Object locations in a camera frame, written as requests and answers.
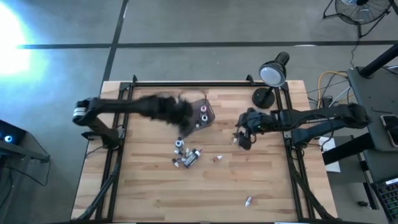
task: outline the wooden table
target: wooden table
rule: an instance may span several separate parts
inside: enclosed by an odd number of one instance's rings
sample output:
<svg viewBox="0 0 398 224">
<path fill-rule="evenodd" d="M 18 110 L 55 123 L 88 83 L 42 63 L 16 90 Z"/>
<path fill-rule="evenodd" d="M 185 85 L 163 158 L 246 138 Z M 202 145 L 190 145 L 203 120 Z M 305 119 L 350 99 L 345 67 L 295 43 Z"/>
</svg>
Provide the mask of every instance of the wooden table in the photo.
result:
<svg viewBox="0 0 398 224">
<path fill-rule="evenodd" d="M 120 82 L 105 82 L 102 98 L 115 99 Z M 308 110 L 303 81 L 289 81 L 296 110 Z M 234 125 L 242 112 L 255 107 L 251 95 L 255 87 L 208 87 L 216 115 L 215 122 L 186 138 L 190 149 L 203 149 L 189 169 L 174 167 L 177 129 L 163 122 L 129 115 L 126 145 L 114 211 L 115 222 L 273 222 L 297 221 L 290 175 L 281 133 L 257 135 L 250 151 L 232 144 Z M 181 88 L 135 87 L 133 98 L 157 92 L 178 94 Z M 203 98 L 188 91 L 189 100 Z M 276 103 L 271 108 L 276 110 Z M 113 114 L 99 117 L 111 126 Z M 101 145 L 92 141 L 88 151 Z M 214 163 L 211 159 L 222 155 Z M 98 193 L 106 151 L 96 151 L 85 159 L 72 218 L 83 213 Z M 312 192 L 330 214 L 336 217 L 322 155 L 316 146 L 305 150 L 304 161 Z M 245 207 L 248 196 L 252 204 Z M 304 214 L 307 214 L 300 192 Z"/>
</svg>

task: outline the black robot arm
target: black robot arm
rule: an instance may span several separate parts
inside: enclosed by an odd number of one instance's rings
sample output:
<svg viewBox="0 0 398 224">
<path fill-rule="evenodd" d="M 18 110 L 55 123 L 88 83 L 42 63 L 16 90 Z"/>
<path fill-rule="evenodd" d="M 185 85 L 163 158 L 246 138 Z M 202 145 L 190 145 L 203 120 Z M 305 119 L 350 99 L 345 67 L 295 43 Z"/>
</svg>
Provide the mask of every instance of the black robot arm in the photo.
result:
<svg viewBox="0 0 398 224">
<path fill-rule="evenodd" d="M 158 119 L 179 127 L 180 133 L 186 133 L 192 106 L 189 102 L 172 96 L 149 95 L 136 100 L 104 100 L 89 98 L 78 101 L 73 113 L 73 122 L 87 126 L 99 136 L 105 147 L 114 149 L 120 142 L 117 129 L 108 128 L 97 116 L 100 113 L 139 113 L 150 119 Z"/>
<path fill-rule="evenodd" d="M 306 123 L 321 123 L 308 129 L 298 128 Z M 291 131 L 292 144 L 306 144 L 314 137 L 341 128 L 364 128 L 369 118 L 364 108 L 357 104 L 339 105 L 332 108 L 317 110 L 277 110 L 270 114 L 256 111 L 253 108 L 241 114 L 237 127 L 244 127 L 246 132 L 239 132 L 235 137 L 238 144 L 245 148 L 251 147 L 251 135 L 274 131 Z"/>
</svg>

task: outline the motion-blurred robot arm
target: motion-blurred robot arm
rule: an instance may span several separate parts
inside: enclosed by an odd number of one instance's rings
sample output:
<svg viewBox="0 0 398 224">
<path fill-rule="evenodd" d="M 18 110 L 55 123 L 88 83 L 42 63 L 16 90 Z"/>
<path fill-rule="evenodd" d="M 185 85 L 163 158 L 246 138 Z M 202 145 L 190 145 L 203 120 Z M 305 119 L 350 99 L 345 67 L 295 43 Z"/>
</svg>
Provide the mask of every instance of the motion-blurred robot arm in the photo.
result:
<svg viewBox="0 0 398 224">
<path fill-rule="evenodd" d="M 99 136 L 103 145 L 114 149 L 120 145 L 118 129 L 108 128 L 97 116 L 100 113 L 138 113 L 150 119 L 165 121 L 178 126 L 182 136 L 190 130 L 190 117 L 193 114 L 189 102 L 173 96 L 149 95 L 136 100 L 104 100 L 89 98 L 78 101 L 73 113 L 73 122 L 79 126 L 87 126 L 91 136 Z"/>
</svg>

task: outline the small bottle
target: small bottle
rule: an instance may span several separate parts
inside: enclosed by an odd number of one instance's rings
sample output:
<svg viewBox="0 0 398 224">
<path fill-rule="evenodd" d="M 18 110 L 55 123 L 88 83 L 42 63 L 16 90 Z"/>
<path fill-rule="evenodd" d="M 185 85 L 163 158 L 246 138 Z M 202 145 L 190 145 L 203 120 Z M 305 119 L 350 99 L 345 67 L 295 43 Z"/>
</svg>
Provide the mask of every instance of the small bottle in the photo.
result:
<svg viewBox="0 0 398 224">
<path fill-rule="evenodd" d="M 173 162 L 175 167 L 177 167 L 177 168 L 180 167 L 176 159 L 172 159 L 172 162 Z"/>
<path fill-rule="evenodd" d="M 178 139 L 175 142 L 175 147 L 177 150 L 182 151 L 182 147 L 184 146 L 184 141 L 182 140 L 181 137 L 178 137 Z"/>
<path fill-rule="evenodd" d="M 184 162 L 184 166 L 188 169 L 192 164 L 194 164 L 200 157 L 200 151 L 196 149 L 192 150 L 192 155 Z"/>
<path fill-rule="evenodd" d="M 246 199 L 246 202 L 244 203 L 244 206 L 248 207 L 251 204 L 251 200 L 253 200 L 253 198 L 248 196 L 248 199 Z"/>
<path fill-rule="evenodd" d="M 174 153 L 176 153 L 179 156 L 183 156 L 184 153 L 182 153 L 181 151 L 179 151 L 178 149 L 174 150 Z"/>
<path fill-rule="evenodd" d="M 207 107 L 205 105 L 200 107 L 200 114 L 201 115 L 206 115 Z"/>
<path fill-rule="evenodd" d="M 181 157 L 177 158 L 177 162 L 185 162 L 185 161 L 187 161 L 186 158 L 181 158 Z"/>
<path fill-rule="evenodd" d="M 188 157 L 189 153 L 190 153 L 189 148 L 186 148 L 185 149 L 185 153 L 184 153 L 184 157 Z"/>
<path fill-rule="evenodd" d="M 213 158 L 213 162 L 217 162 L 218 160 L 222 159 L 223 156 L 216 156 Z"/>
<path fill-rule="evenodd" d="M 196 151 L 197 149 L 192 149 L 192 151 L 190 151 L 189 153 L 188 153 L 188 157 L 190 157 L 192 154 L 193 154 L 193 151 Z"/>
<path fill-rule="evenodd" d="M 205 125 L 207 123 L 208 117 L 207 115 L 203 115 L 201 117 L 201 125 Z"/>
</svg>

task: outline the concrete floor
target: concrete floor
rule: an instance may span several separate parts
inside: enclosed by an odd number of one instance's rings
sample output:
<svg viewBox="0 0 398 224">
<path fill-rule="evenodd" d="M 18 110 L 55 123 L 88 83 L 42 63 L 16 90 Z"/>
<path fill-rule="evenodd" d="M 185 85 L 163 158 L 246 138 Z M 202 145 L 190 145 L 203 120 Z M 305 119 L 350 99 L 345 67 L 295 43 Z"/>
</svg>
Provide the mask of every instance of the concrete floor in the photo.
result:
<svg viewBox="0 0 398 224">
<path fill-rule="evenodd" d="M 119 42 L 355 41 L 354 26 L 339 18 L 322 20 L 327 3 L 130 0 Z M 85 129 L 72 123 L 72 111 L 77 100 L 100 92 L 109 55 L 109 49 L 13 50 L 9 46 L 111 43 L 121 5 L 122 0 L 0 2 L 0 28 L 6 30 L 0 35 L 0 48 L 6 49 L 0 51 L 0 119 L 31 132 L 52 160 L 48 186 L 26 179 L 6 223 L 51 223 L 70 218 L 87 145 L 80 136 Z M 396 23 L 397 15 L 390 13 L 363 40 L 397 40 L 398 30 L 390 27 Z M 310 91 L 317 88 L 322 72 L 351 67 L 353 47 L 118 49 L 109 79 L 131 80 L 135 74 L 139 80 L 242 80 L 247 74 L 256 77 L 262 63 L 286 51 L 290 54 L 288 79 L 304 80 Z M 359 46 L 354 64 L 366 65 L 389 47 Z M 336 96 L 347 86 L 347 82 L 333 86 L 327 95 Z M 316 92 L 309 97 L 316 98 Z M 346 129 L 336 135 L 360 133 Z M 36 170 L 35 175 L 43 177 L 45 171 Z M 386 222 L 382 211 L 356 207 L 355 201 L 364 195 L 361 185 L 331 182 L 331 187 L 340 218 Z M 344 196 L 352 192 L 359 196 Z"/>
</svg>

